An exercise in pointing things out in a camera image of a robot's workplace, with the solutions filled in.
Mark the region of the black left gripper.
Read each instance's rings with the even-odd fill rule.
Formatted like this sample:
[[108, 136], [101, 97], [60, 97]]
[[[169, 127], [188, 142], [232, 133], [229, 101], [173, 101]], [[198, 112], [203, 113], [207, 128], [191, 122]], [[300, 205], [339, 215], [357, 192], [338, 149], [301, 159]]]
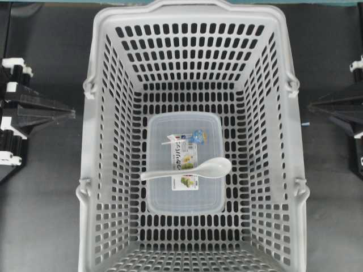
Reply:
[[[65, 109], [65, 104], [42, 97], [28, 88], [32, 69], [23, 58], [1, 59], [1, 181], [6, 181], [26, 163], [27, 139], [37, 129], [75, 118], [75, 110], [19, 109], [22, 105]], [[6, 100], [7, 93], [16, 101]]]

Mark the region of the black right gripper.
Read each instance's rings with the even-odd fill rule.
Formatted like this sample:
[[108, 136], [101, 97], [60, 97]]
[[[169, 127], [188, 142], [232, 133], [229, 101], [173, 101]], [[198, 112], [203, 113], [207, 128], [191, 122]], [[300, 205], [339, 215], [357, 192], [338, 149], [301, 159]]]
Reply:
[[362, 179], [362, 56], [350, 64], [354, 76], [352, 90], [340, 90], [310, 104], [309, 110], [328, 118], [348, 135], [354, 135], [357, 174]]

